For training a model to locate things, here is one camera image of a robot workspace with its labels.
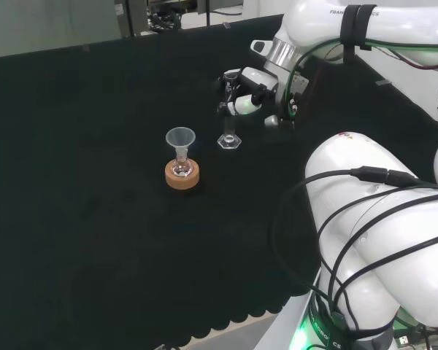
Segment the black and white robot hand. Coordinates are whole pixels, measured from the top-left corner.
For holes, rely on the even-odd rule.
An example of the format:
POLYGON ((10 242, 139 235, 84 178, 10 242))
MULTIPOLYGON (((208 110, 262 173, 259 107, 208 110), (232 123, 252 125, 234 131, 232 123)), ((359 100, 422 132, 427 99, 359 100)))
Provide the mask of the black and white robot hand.
POLYGON ((300 73, 295 73, 290 82, 283 82, 268 72, 251 67, 230 69, 217 79, 217 90, 223 94, 218 114, 221 117, 241 117, 274 101, 278 112, 266 118, 265 125, 294 124, 308 83, 300 73))

